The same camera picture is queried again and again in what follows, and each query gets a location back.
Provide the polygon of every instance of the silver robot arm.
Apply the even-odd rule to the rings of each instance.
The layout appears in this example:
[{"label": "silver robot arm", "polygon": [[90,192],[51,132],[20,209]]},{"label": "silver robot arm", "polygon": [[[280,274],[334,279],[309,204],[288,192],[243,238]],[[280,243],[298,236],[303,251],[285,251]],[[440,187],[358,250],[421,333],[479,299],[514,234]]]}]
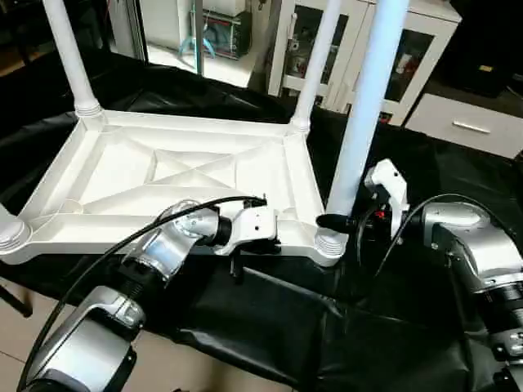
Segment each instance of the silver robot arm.
[{"label": "silver robot arm", "polygon": [[[409,208],[406,182],[387,159],[370,169],[365,185],[387,191],[396,234]],[[523,391],[523,258],[516,244],[470,203],[429,203],[419,223],[424,244],[452,258],[487,327],[494,357],[507,365],[494,375],[498,389]]]},{"label": "silver robot arm", "polygon": [[[160,218],[195,205],[180,202]],[[149,232],[124,257],[118,288],[96,287],[47,339],[25,390],[120,391],[136,362],[132,342],[145,323],[141,302],[161,295],[195,245],[227,256],[242,243],[275,238],[275,212],[268,207],[245,208],[233,220],[206,208]]]}]

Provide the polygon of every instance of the white cabinet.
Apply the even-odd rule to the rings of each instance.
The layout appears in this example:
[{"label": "white cabinet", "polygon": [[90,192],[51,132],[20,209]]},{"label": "white cabinet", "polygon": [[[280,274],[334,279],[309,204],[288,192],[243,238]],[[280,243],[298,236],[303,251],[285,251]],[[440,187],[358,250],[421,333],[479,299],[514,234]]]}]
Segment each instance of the white cabinet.
[{"label": "white cabinet", "polygon": [[[327,0],[283,0],[270,70],[269,94],[301,90],[305,72]],[[318,95],[323,100],[337,94],[347,61],[356,43],[369,4],[344,0],[331,52],[325,65]]]},{"label": "white cabinet", "polygon": [[407,128],[507,158],[523,150],[523,118],[432,94],[423,95]]},{"label": "white cabinet", "polygon": [[[448,3],[441,0],[437,2],[439,4],[434,0],[410,3],[383,104],[384,118],[390,119],[393,125],[401,125],[407,117],[458,27],[459,15]],[[375,9],[375,5],[369,5],[343,82],[337,97],[326,102],[328,108],[346,113],[354,101]]]},{"label": "white cabinet", "polygon": [[[300,37],[306,37],[308,33],[314,35],[326,1],[282,3],[269,84],[269,93],[274,96],[285,93],[285,89],[302,88],[312,39],[306,42]],[[322,107],[341,113],[347,113],[351,107],[375,10],[374,0],[345,0],[342,3],[332,56],[318,91]],[[383,105],[386,121],[400,125],[405,120],[460,20],[448,2],[410,1]]]}]

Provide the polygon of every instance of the drawer handle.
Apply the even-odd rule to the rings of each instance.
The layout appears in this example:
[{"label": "drawer handle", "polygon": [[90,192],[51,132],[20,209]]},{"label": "drawer handle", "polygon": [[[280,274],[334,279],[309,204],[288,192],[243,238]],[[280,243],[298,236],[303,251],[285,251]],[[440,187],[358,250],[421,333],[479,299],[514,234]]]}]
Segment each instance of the drawer handle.
[{"label": "drawer handle", "polygon": [[463,129],[468,129],[468,131],[479,132],[479,133],[482,133],[484,135],[489,135],[490,134],[490,131],[488,129],[474,127],[473,125],[468,125],[468,124],[466,124],[464,122],[452,121],[452,125],[455,125],[456,127],[460,127],[460,128],[463,128]]}]

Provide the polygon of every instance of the white pole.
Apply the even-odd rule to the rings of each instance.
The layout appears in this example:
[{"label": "white pole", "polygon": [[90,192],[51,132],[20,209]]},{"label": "white pole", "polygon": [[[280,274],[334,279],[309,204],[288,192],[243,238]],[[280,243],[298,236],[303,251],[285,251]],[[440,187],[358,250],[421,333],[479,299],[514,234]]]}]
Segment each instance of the white pole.
[{"label": "white pole", "polygon": [[[350,216],[352,213],[408,9],[409,0],[379,0],[376,5],[369,45],[329,195],[329,214]],[[316,248],[333,265],[343,255],[347,239],[346,235],[330,229],[319,229]]]},{"label": "white pole", "polygon": [[91,117],[101,113],[100,104],[92,93],[91,84],[83,68],[82,57],[63,0],[43,0],[43,5],[73,91],[76,114],[79,117]]},{"label": "white pole", "polygon": [[311,58],[305,74],[305,85],[297,100],[296,110],[291,118],[291,124],[300,131],[308,133],[311,128],[311,112],[316,94],[321,83],[325,63],[330,53],[331,43],[337,27],[342,0],[329,0],[312,48]]}]

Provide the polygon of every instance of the black cable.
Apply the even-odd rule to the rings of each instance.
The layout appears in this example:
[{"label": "black cable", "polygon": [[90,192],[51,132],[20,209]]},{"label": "black cable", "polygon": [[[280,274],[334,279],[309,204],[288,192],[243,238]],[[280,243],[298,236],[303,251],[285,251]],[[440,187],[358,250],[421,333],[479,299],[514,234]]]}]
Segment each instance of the black cable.
[{"label": "black cable", "polygon": [[361,242],[363,240],[363,233],[367,222],[369,221],[372,214],[374,214],[380,207],[381,203],[373,203],[372,206],[361,216],[360,222],[356,227],[356,240],[355,240],[355,253],[356,253],[356,262],[358,266],[361,267]]},{"label": "black cable", "polygon": [[61,299],[58,301],[58,303],[55,306],[55,309],[53,309],[51,314],[49,314],[47,321],[45,322],[42,329],[40,330],[40,333],[38,334],[37,338],[35,339],[33,347],[31,348],[31,351],[29,352],[29,355],[27,357],[27,361],[25,362],[24,369],[22,370],[22,374],[20,376],[20,380],[18,382],[16,391],[22,392],[24,390],[24,388],[26,387],[27,376],[29,375],[29,370],[31,368],[31,365],[33,364],[33,361],[34,361],[38,351],[42,347],[42,343],[44,342],[47,334],[51,330],[53,323],[56,321],[56,319],[60,315],[61,311],[64,309],[65,305],[67,304],[67,300],[71,297],[71,294],[73,293],[73,291],[85,279],[85,277],[88,276],[98,265],[100,265],[103,261],[106,261],[109,257],[111,257],[114,253],[118,252],[119,250],[121,250],[123,247],[126,247],[132,241],[138,239],[139,237],[141,237],[144,234],[149,233],[151,230],[156,229],[159,226],[168,223],[169,221],[173,221],[182,216],[189,215],[193,212],[202,210],[204,208],[213,207],[216,204],[228,203],[228,202],[241,202],[241,201],[264,202],[266,204],[266,200],[264,200],[262,198],[252,197],[252,196],[230,196],[228,198],[217,198],[216,200],[212,200],[210,202],[201,203],[198,206],[190,207],[183,211],[177,212],[176,214],[172,214],[169,216],[165,216],[161,219],[155,220],[153,223],[147,225],[143,229],[138,230],[134,234],[131,234],[129,237],[127,237],[124,240],[120,241],[119,243],[116,243],[115,245],[113,245],[102,256],[100,256],[96,261],[94,261],[91,265],[89,265],[87,267],[87,269],[85,271],[83,271],[83,273],[74,281],[74,283],[71,285],[69,290],[64,294],[64,296],[61,297]]},{"label": "black cable", "polygon": [[398,243],[398,241],[400,240],[400,237],[401,235],[403,234],[403,232],[405,231],[405,228],[409,225],[410,221],[412,220],[412,218],[418,213],[420,212],[427,204],[429,203],[432,203],[432,202],[435,202],[436,200],[439,200],[441,198],[460,198],[464,201],[467,201],[471,204],[474,204],[476,205],[477,207],[481,208],[482,210],[484,210],[487,214],[490,215],[490,218],[491,219],[494,219],[495,223],[505,231],[505,233],[507,233],[507,235],[512,239],[512,241],[514,241],[514,243],[516,242],[516,240],[513,238],[513,235],[512,235],[512,231],[492,212],[492,210],[490,210],[487,206],[485,206],[484,204],[478,202],[477,200],[475,200],[474,198],[471,198],[469,196],[465,196],[464,194],[437,194],[436,196],[432,196],[431,198],[427,198],[426,200],[422,201],[421,203],[419,203],[408,215],[407,217],[405,218],[404,222],[402,223],[401,227],[398,229],[396,235],[394,236],[394,238],[392,239],[392,242],[391,242],[391,245],[389,246],[389,248],[387,249],[387,252],[385,253],[385,256],[383,257],[382,259],[382,262],[380,264],[380,266],[378,267],[376,273],[374,274],[374,277],[376,278],[381,272],[382,272],[382,269],[383,269],[383,266],[385,265],[385,263],[387,262],[387,259],[389,258],[389,255],[391,254],[392,250],[394,249],[394,247],[396,246],[396,244]]}]

